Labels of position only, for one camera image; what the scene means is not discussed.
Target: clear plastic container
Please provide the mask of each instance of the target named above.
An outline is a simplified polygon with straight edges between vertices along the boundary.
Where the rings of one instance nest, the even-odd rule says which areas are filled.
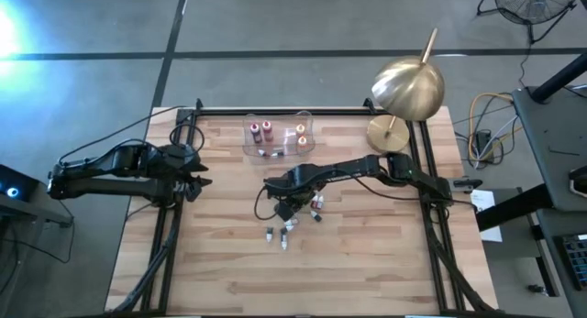
[[[271,123],[272,140],[266,136],[263,123]],[[294,115],[246,115],[243,120],[245,131],[245,144],[242,149],[246,155],[262,159],[279,159],[282,157],[303,156],[309,153],[316,143],[312,133],[313,118],[309,112],[301,111]],[[257,125],[261,135],[261,141],[255,142],[251,126]],[[305,145],[299,145],[300,135],[296,128],[304,126]]]

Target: wooden tabletop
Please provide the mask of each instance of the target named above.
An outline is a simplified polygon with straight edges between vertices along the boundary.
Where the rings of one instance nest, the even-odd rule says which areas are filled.
[[[153,117],[147,140],[168,144],[175,116],[170,112]],[[266,164],[243,154],[242,117],[198,118],[197,125],[205,134],[200,156],[210,169],[201,175],[214,183],[195,202],[183,206],[168,313],[438,313],[418,201],[381,198],[355,181],[328,184],[323,190],[322,222],[315,222],[304,209],[300,224],[288,235],[285,251],[279,239],[281,219],[262,222],[253,215],[263,178],[280,176],[301,162],[322,165],[374,153],[365,136],[370,120],[369,116],[316,116],[316,148],[305,161],[283,159],[283,163]],[[448,108],[442,107],[430,118],[428,128],[438,174],[462,176]],[[420,138],[418,141],[421,160],[426,161]],[[364,181],[378,192],[417,197],[410,186],[391,188],[374,179]],[[464,194],[455,198],[469,200]],[[133,199],[130,211],[144,203],[144,199]],[[271,214],[274,204],[262,196],[260,215]],[[145,271],[156,219],[156,209],[148,208],[127,222],[106,309],[121,303]],[[269,244],[267,226],[275,227]],[[483,299],[497,307],[472,209],[464,204],[451,206],[449,226],[460,270]],[[444,269],[443,279],[449,303],[453,303]],[[156,284],[155,303],[158,289]]]

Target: black desk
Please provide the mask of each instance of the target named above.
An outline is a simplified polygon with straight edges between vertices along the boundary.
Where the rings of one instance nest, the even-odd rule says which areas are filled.
[[[546,240],[573,315],[587,317],[587,291],[575,290],[552,238],[587,233],[587,199],[569,189],[569,171],[587,165],[587,98],[564,89],[549,104],[527,90],[512,95],[544,183],[479,213],[480,230],[537,212],[536,239]]]

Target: gray floor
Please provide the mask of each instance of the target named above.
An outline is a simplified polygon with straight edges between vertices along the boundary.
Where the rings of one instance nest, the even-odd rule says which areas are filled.
[[[525,29],[500,15],[475,17],[478,2],[188,0],[176,50],[420,49],[432,27],[439,28],[439,49],[524,49]],[[0,0],[0,26],[8,28],[0,48],[16,53],[163,52],[177,3]],[[486,7],[492,3],[488,0]],[[584,27],[586,13],[582,5],[576,7],[536,47],[584,47],[587,32],[577,28]],[[555,50],[531,56],[525,83],[542,83],[575,57]],[[518,88],[523,58],[433,58],[445,77],[445,104],[453,121],[468,117],[476,94]],[[175,60],[161,105],[193,104],[196,98],[207,106],[358,105],[370,96],[375,72],[392,59]],[[0,61],[0,127],[6,130],[0,137],[0,163],[45,180],[58,156],[146,115],[160,71],[161,60]],[[576,81],[583,82],[587,77]],[[513,115],[513,109],[488,115],[482,127],[496,131]],[[466,133],[467,123],[455,129]],[[144,134],[145,125],[136,126],[84,155]],[[465,163],[467,174],[483,179],[487,188],[536,185],[540,175],[523,132],[516,134],[515,145],[500,166],[474,170]],[[128,198],[92,195],[68,201],[77,225],[72,261],[61,265],[34,254],[25,262],[8,316],[101,312],[127,203]],[[69,232],[50,227],[40,245],[64,256]],[[563,298],[546,299],[524,290],[529,280],[537,279],[533,262],[488,259],[502,309],[570,316]],[[525,274],[514,278],[516,269]]]

